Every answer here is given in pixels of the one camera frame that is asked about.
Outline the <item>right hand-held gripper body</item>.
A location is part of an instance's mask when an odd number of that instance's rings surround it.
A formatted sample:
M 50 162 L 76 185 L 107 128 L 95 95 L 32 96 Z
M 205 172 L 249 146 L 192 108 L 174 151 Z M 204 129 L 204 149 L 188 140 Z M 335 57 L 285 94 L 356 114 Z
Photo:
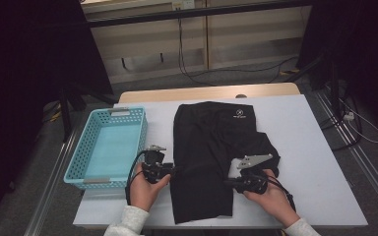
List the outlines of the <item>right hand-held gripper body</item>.
M 264 194 L 268 186 L 268 177 L 263 170 L 262 163 L 272 158 L 273 156 L 270 153 L 245 155 L 237 166 L 240 170 L 240 176 L 233 179 L 235 190 L 238 193 L 248 191 Z

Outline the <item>white wall socket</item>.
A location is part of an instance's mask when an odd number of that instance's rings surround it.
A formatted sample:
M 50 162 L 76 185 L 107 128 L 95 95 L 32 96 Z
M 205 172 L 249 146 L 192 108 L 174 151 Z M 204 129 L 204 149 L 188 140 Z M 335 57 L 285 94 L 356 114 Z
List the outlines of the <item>white wall socket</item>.
M 172 2 L 172 9 L 177 10 L 190 10 L 195 8 L 195 0 L 175 0 Z

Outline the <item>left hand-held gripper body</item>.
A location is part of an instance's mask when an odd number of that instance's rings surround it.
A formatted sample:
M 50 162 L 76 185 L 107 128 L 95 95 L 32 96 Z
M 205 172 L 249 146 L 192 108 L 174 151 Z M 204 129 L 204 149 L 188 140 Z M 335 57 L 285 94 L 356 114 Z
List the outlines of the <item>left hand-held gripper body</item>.
M 165 147 L 149 146 L 144 150 L 143 172 L 146 180 L 155 184 L 173 170 L 172 162 L 163 162 Z

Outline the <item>wooden table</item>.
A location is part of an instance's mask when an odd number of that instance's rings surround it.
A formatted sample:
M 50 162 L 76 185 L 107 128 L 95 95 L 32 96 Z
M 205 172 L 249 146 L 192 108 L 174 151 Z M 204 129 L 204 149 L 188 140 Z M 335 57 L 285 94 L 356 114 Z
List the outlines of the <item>wooden table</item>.
M 196 99 L 212 100 L 297 94 L 300 94 L 300 91 L 296 84 L 276 83 L 204 88 L 170 88 L 126 91 L 120 95 L 118 102 L 137 103 Z

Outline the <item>blue perforated plastic basket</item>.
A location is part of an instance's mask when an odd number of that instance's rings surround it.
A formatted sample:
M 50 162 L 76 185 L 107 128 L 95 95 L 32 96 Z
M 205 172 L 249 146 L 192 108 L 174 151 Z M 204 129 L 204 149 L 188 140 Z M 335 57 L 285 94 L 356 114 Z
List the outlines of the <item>blue perforated plastic basket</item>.
M 144 107 L 92 111 L 64 182 L 82 190 L 125 188 L 132 164 L 145 148 L 147 128 Z

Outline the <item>beige wooden cabinet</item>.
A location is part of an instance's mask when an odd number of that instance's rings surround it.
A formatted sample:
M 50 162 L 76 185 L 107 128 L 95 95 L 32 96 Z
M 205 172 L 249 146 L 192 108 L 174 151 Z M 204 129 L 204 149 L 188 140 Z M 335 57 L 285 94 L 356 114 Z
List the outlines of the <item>beige wooden cabinet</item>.
M 175 0 L 80 0 L 88 20 L 172 11 Z M 195 0 L 195 8 L 269 0 Z M 299 54 L 311 7 L 195 17 L 92 30 L 113 84 L 254 63 Z

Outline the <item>person's left hand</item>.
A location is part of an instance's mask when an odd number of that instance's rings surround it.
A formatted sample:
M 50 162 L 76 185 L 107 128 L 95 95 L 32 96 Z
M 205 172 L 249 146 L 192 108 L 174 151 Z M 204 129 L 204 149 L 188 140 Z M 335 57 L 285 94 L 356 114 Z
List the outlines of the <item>person's left hand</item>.
M 167 174 L 157 183 L 151 184 L 145 178 L 142 163 L 136 165 L 136 175 L 130 186 L 130 205 L 149 212 L 155 203 L 159 192 L 170 181 L 171 175 Z

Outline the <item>black shorts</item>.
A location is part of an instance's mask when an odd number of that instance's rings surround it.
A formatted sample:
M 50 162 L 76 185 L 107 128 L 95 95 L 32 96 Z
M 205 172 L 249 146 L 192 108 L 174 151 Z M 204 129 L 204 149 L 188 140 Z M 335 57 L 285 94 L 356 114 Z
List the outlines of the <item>black shorts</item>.
M 211 101 L 180 105 L 173 124 L 174 221 L 231 216 L 233 190 L 224 183 L 231 162 L 261 154 L 273 156 L 262 167 L 278 173 L 281 157 L 268 136 L 257 130 L 251 105 Z

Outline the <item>metal floor rail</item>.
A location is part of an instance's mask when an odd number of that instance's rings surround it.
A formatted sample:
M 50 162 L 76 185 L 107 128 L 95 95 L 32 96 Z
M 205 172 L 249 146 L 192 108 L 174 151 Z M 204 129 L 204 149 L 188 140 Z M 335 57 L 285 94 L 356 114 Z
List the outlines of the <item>metal floor rail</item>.
M 54 166 L 52 167 L 50 176 L 46 182 L 45 188 L 41 197 L 39 198 L 38 204 L 33 211 L 31 220 L 28 227 L 24 233 L 24 236 L 39 236 L 42 226 L 44 224 L 45 218 L 47 217 L 48 211 L 51 207 L 53 201 L 58 181 L 63 172 L 63 166 L 68 157 L 73 142 L 75 141 L 75 135 L 68 135 L 63 139 L 62 147 L 57 155 Z
M 341 151 L 350 153 L 378 195 L 378 168 L 361 146 L 368 143 L 378 147 L 378 128 L 357 112 L 354 101 L 348 105 L 345 100 L 339 98 L 340 106 L 346 111 L 337 117 L 332 109 L 330 98 L 325 93 L 317 92 L 316 97 L 328 116 L 321 123 L 322 130 L 335 129 L 342 140 L 340 147 L 332 147 L 333 153 Z M 354 113 L 354 119 L 345 121 L 343 117 L 349 111 Z

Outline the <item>person's right hand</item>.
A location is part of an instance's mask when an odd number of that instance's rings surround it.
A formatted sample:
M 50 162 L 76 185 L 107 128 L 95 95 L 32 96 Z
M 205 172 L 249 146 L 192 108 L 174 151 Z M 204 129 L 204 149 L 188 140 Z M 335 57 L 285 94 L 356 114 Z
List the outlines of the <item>person's right hand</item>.
M 264 194 L 244 191 L 243 195 L 273 216 L 284 228 L 288 228 L 300 218 L 291 207 L 284 191 L 273 183 L 268 185 Z

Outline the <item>black curtain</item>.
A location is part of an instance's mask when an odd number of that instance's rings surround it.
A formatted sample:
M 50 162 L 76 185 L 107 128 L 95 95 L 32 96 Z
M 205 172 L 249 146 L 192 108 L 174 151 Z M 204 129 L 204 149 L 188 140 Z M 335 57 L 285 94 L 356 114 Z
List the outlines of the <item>black curtain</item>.
M 319 0 L 312 6 L 296 66 L 320 55 L 378 122 L 378 0 Z

